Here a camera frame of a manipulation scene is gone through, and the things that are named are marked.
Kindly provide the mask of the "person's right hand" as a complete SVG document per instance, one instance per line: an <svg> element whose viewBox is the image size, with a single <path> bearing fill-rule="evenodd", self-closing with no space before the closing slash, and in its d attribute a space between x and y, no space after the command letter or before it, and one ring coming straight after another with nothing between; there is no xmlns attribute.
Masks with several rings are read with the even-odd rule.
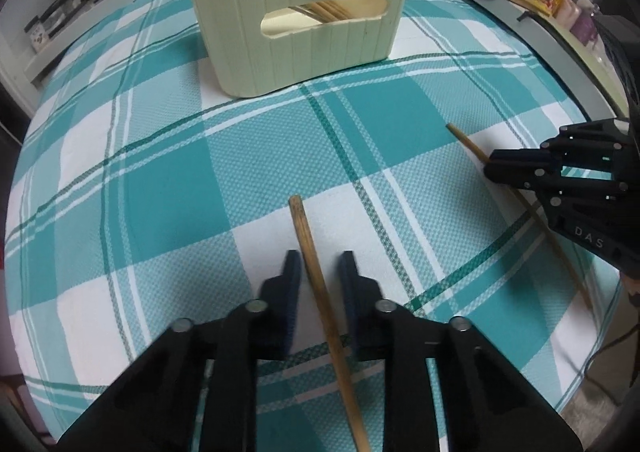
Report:
<svg viewBox="0 0 640 452"><path fill-rule="evenodd" d="M640 309L640 281L638 279L631 279L629 276L622 274L620 280L625 286L631 305Z"/></svg>

